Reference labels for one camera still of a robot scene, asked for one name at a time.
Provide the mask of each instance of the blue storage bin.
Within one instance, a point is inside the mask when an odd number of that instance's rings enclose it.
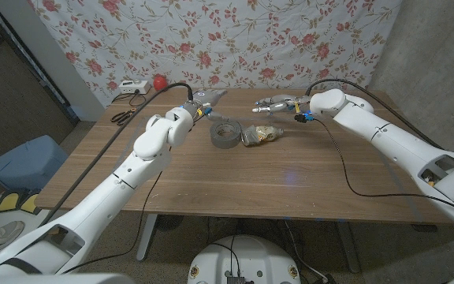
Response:
[[[7,190],[42,189],[67,158],[48,135],[38,137],[0,157],[0,184]]]

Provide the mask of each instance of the duct tape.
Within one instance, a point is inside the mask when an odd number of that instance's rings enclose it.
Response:
[[[234,148],[241,140],[238,122],[217,121],[210,128],[211,143],[220,149]]]

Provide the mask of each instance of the scissors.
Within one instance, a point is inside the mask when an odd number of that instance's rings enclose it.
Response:
[[[116,122],[118,126],[121,126],[125,123],[125,121],[131,117],[132,114],[134,114],[134,112],[136,111],[136,108],[133,107],[132,109],[130,110],[127,110],[127,111],[124,111],[124,112],[121,112],[119,114],[115,114],[112,118],[111,118],[111,122]]]

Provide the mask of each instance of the electrical cord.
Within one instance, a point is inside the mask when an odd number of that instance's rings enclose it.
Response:
[[[309,269],[311,272],[313,272],[314,274],[316,274],[319,278],[322,278],[322,281],[324,283],[327,283],[329,281],[329,279],[323,275],[322,273],[320,273],[319,271],[317,271],[316,269],[314,269],[313,267],[311,267],[309,264],[305,263],[304,260],[300,257],[299,253],[297,252],[297,245],[296,245],[296,241],[294,240],[293,238],[293,233],[292,231],[290,230],[290,226],[288,225],[287,223],[287,220],[283,220],[283,222],[285,222],[285,226],[287,227],[288,229],[288,232],[290,233],[290,238],[292,239],[292,244],[293,244],[293,248],[296,252],[296,255],[297,255],[297,259],[307,268]]]
[[[332,136],[332,133],[329,131],[329,128],[322,122],[320,121],[319,119],[314,119],[315,121],[318,121],[321,125],[323,125],[323,127],[325,128],[325,130],[327,130],[327,133],[329,134],[330,136],[330,139],[332,140],[334,146],[336,147],[336,150],[337,150],[337,153],[339,153],[339,157],[340,157],[340,160],[341,162],[343,163],[343,171],[344,171],[344,177],[346,178],[346,183],[348,184],[348,187],[350,188],[350,190],[358,195],[358,196],[364,196],[364,197],[388,197],[388,196],[413,196],[413,197],[424,197],[424,198],[428,198],[428,199],[431,199],[431,200],[436,200],[436,201],[439,201],[439,202],[442,202],[443,204],[447,204],[451,207],[454,207],[454,204],[451,203],[451,202],[448,202],[446,200],[442,200],[440,198],[437,198],[437,197],[433,197],[433,196],[427,196],[427,195],[423,195],[423,194],[415,194],[415,193],[389,193],[389,194],[363,194],[363,193],[359,193],[359,192],[356,192],[353,188],[352,188],[352,185],[350,185],[350,181],[348,179],[348,173],[346,171],[346,164],[344,163],[344,158],[343,158],[343,154],[341,153],[341,150],[339,149],[339,146],[337,145],[337,142],[336,140],[334,139],[334,137]]]
[[[233,235],[233,239],[230,242],[230,275],[233,275],[233,245],[234,245],[234,238],[236,234]],[[237,272],[237,277],[240,277],[239,268]]]
[[[101,260],[108,260],[110,258],[114,258],[114,257],[118,257],[118,256],[124,256],[124,255],[130,253],[134,249],[134,247],[138,243],[138,237],[140,236],[141,224],[143,223],[143,213],[145,211],[145,206],[147,206],[148,197],[150,196],[150,193],[152,192],[152,190],[154,190],[155,185],[157,185],[157,181],[161,177],[161,174],[162,174],[162,172],[160,174],[158,174],[157,179],[155,180],[154,184],[151,186],[151,189],[150,189],[150,191],[147,194],[147,198],[145,199],[145,202],[143,203],[143,209],[141,209],[140,224],[138,225],[138,231],[136,233],[136,238],[135,238],[134,242],[132,243],[131,248],[127,252],[122,252],[122,253],[114,254],[114,255],[111,255],[111,256],[103,256],[103,257],[99,257],[99,258],[97,258],[95,260],[89,260],[89,261],[84,262],[82,264],[78,264],[75,267],[71,267],[67,271],[62,272],[62,274],[69,273],[71,271],[74,271],[77,268],[80,268],[80,267],[85,266],[85,265],[90,264],[90,263],[98,262],[98,261],[101,261]]]
[[[219,246],[221,246],[221,247],[224,248],[224,249],[228,249],[228,250],[231,252],[231,255],[233,254],[234,257],[236,257],[236,262],[237,262],[237,277],[240,277],[240,275],[241,275],[241,273],[240,273],[240,261],[237,259],[236,253],[235,253],[231,248],[229,248],[229,247],[226,246],[226,245],[218,244],[218,243],[215,243],[215,242],[211,243],[210,245],[219,245]],[[233,275],[232,261],[231,261],[231,270],[230,270],[230,274],[231,274],[231,276]]]
[[[146,107],[152,100],[154,100],[158,95],[162,94],[163,92],[177,87],[177,86],[185,86],[188,89],[188,95],[187,98],[189,101],[194,99],[192,88],[186,83],[173,83],[169,84],[167,87],[163,88],[162,90],[156,92],[151,98],[149,98],[145,103],[142,105],[138,106],[136,108],[136,111],[134,112],[133,115],[131,115],[125,123],[117,129],[115,134],[108,140],[106,145],[101,149],[101,151],[95,156],[95,158],[92,160],[92,162],[87,166],[87,168],[84,170],[84,172],[76,179],[76,181],[71,185],[71,187],[68,189],[68,191],[64,194],[64,196],[59,200],[59,202],[50,210],[48,215],[45,217],[45,219],[39,224],[39,226],[43,226],[47,224],[50,219],[52,219],[52,216],[59,210],[59,208],[63,205],[63,203],[68,199],[68,197],[73,193],[73,191],[76,189],[76,187],[82,182],[82,180],[87,176],[88,172],[91,171],[92,167],[101,159],[102,155],[108,150],[108,148],[111,146],[111,144],[117,139],[117,137],[120,135],[122,130],[125,129],[125,127],[131,122],[132,119],[136,117],[136,115],[144,108]]]
[[[444,150],[441,146],[439,146],[439,144],[433,142],[428,136],[426,136],[425,134],[423,134],[421,131],[419,131],[413,124],[411,124],[406,118],[402,117],[400,114],[398,114],[396,111],[394,111],[389,105],[387,105],[385,102],[383,102],[381,99],[379,99],[375,94],[367,91],[365,88],[362,88],[360,87],[359,85],[351,82],[351,81],[348,81],[348,80],[343,80],[343,79],[323,79],[323,80],[319,80],[315,83],[313,83],[311,86],[309,86],[309,88],[306,90],[306,95],[310,95],[311,93],[311,89],[316,86],[317,84],[320,84],[320,83],[324,83],[324,82],[341,82],[341,83],[346,83],[346,84],[350,84],[351,86],[359,89],[360,91],[366,93],[368,96],[370,96],[372,99],[374,99],[376,102],[378,102],[379,104],[381,104],[386,110],[388,110],[390,113],[392,113],[393,115],[395,115],[397,118],[399,118],[399,120],[401,120],[405,125],[407,125],[407,127],[409,127],[412,131],[414,131],[416,134],[418,134],[420,137],[422,137],[422,139],[424,139],[428,144],[436,147],[436,148],[439,148],[441,150]]]

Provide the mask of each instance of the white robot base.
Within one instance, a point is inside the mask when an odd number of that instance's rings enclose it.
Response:
[[[300,284],[296,262],[282,248],[261,237],[236,235],[208,245],[192,261],[188,284],[245,283]],[[231,248],[239,260],[240,278],[231,278]],[[232,274],[238,276],[236,257],[232,256]]]

